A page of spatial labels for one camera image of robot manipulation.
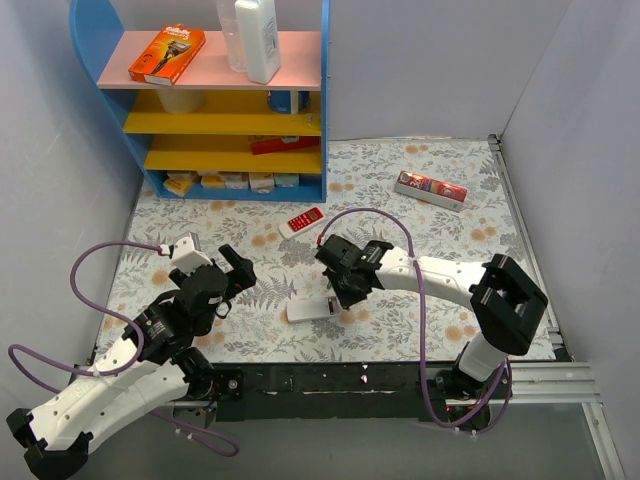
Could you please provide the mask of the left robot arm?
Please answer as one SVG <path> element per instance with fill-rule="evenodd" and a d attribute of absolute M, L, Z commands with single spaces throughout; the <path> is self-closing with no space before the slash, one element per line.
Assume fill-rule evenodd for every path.
<path fill-rule="evenodd" d="M 171 260 L 175 289 L 135 319 L 122 316 L 123 334 L 91 366 L 69 368 L 73 381 L 49 401 L 7 417 L 36 478 L 70 478 L 104 440 L 167 402 L 216 402 L 233 395 L 237 377 L 216 369 L 193 341 L 227 316 L 238 294 L 255 286 L 252 261 L 225 244 L 219 252 L 230 268 L 223 271 L 192 234 L 152 250 Z"/>

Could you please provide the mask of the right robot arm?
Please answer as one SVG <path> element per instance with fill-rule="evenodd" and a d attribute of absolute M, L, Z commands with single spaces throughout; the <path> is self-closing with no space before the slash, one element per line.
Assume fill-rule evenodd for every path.
<path fill-rule="evenodd" d="M 388 242 L 359 248 L 332 235 L 316 259 L 345 309 L 380 289 L 423 292 L 472 311 L 479 332 L 443 378 L 442 389 L 456 396 L 479 395 L 508 357 L 526 355 L 548 305 L 539 286 L 503 254 L 485 263 L 416 259 Z"/>

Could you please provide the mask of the grey white remote control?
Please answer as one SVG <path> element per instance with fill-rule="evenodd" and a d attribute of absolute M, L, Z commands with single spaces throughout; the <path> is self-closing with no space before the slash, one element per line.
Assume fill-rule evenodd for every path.
<path fill-rule="evenodd" d="M 289 323 L 325 320 L 342 313 L 342 307 L 335 296 L 294 300 L 287 303 L 286 315 Z"/>

